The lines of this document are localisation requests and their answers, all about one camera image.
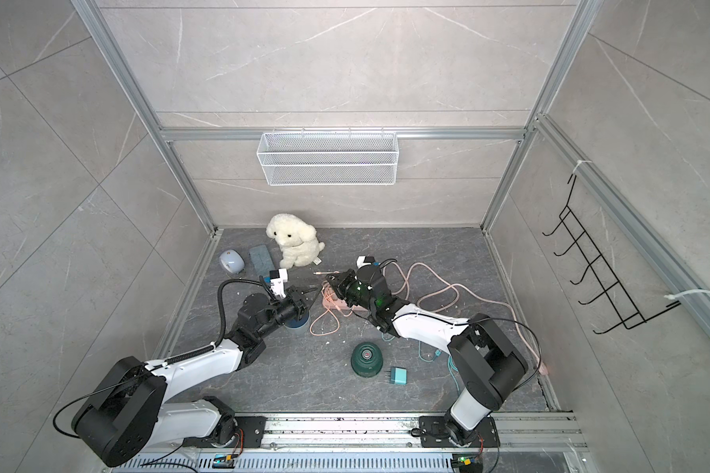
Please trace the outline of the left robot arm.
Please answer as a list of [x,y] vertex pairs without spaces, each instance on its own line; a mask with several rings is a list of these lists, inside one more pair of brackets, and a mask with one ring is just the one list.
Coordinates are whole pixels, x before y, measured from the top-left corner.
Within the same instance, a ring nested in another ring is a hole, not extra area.
[[58,433],[80,439],[108,467],[127,463],[143,449],[162,443],[207,443],[226,447],[243,439],[235,411],[215,396],[176,403],[174,397],[211,378],[248,368],[266,348],[265,339],[290,320],[306,318],[315,288],[287,288],[275,295],[262,281],[244,300],[229,324],[224,291],[217,290],[219,337],[201,348],[163,360],[142,362],[125,357],[99,386],[77,399],[80,408],[68,430]]

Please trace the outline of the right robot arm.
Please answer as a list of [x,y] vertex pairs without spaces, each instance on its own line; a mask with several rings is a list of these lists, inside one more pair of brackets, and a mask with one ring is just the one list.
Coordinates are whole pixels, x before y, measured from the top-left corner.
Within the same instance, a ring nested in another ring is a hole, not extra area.
[[444,416],[442,436],[458,447],[477,438],[476,428],[535,374],[524,354],[498,326],[500,317],[470,318],[424,311],[393,293],[376,262],[327,276],[337,299],[366,309],[366,319],[382,333],[415,340],[446,353],[463,388]]

